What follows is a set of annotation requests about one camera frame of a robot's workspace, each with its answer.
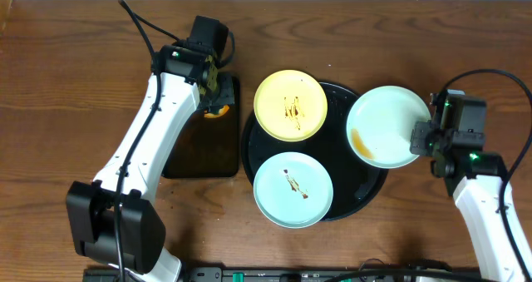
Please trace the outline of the orange green scrub sponge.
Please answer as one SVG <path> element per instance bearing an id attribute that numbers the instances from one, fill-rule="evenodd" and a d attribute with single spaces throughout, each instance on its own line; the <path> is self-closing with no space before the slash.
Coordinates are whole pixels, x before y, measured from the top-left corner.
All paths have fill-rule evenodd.
<path id="1" fill-rule="evenodd" d="M 215 119 L 215 118 L 219 118 L 219 117 L 222 117 L 224 114 L 226 114 L 229 110 L 229 106 L 228 105 L 224 105 L 224 106 L 218 106 L 214 109 L 211 109 L 209 111 L 205 111 L 204 112 L 204 118 L 207 118 L 207 119 Z"/>

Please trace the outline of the light blue plate front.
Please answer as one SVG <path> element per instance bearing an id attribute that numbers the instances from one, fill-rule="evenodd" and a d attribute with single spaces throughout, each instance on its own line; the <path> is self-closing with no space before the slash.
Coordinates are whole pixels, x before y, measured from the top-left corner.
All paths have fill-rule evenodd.
<path id="1" fill-rule="evenodd" d="M 289 229 L 316 224 L 333 202 L 333 183 L 325 167 L 299 152 L 269 157 L 257 170 L 253 188 L 263 215 Z"/>

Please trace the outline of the light green plate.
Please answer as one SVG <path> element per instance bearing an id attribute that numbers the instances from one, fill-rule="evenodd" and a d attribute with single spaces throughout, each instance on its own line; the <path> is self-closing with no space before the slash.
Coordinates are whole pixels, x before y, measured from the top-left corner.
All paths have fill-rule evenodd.
<path id="1" fill-rule="evenodd" d="M 411 133 L 417 122 L 431 114 L 426 103 L 404 87 L 377 87 L 361 95 L 346 119 L 352 151 L 370 166 L 395 169 L 418 158 L 410 151 Z"/>

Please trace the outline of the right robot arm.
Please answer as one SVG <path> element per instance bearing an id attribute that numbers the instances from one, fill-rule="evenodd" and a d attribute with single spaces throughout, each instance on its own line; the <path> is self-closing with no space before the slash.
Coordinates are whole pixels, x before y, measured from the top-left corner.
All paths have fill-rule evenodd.
<path id="1" fill-rule="evenodd" d="M 484 144 L 482 133 L 419 121 L 412 130 L 410 151 L 432 158 L 431 173 L 444 180 L 465 221 L 481 277 L 530 281 L 531 250 L 511 187 L 504 183 L 505 163 L 499 154 L 482 151 Z"/>

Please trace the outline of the yellow plate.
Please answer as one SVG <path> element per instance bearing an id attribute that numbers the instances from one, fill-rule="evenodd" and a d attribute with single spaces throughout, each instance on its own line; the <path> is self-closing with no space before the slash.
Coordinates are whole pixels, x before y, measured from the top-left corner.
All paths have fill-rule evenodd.
<path id="1" fill-rule="evenodd" d="M 266 77 L 254 95 L 254 115 L 271 137 L 297 142 L 316 134 L 325 122 L 328 100 L 312 76 L 282 70 Z"/>

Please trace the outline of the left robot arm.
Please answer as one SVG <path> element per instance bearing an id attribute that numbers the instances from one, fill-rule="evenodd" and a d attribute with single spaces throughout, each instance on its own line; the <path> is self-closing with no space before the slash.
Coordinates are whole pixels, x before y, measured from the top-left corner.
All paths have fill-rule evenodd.
<path id="1" fill-rule="evenodd" d="M 121 281 L 176 281 L 181 261 L 164 247 L 155 211 L 160 176 L 181 130 L 201 107 L 223 98 L 223 51 L 177 42 L 152 57 L 140 110 L 92 183 L 72 183 L 66 209 L 75 251 L 118 268 Z"/>

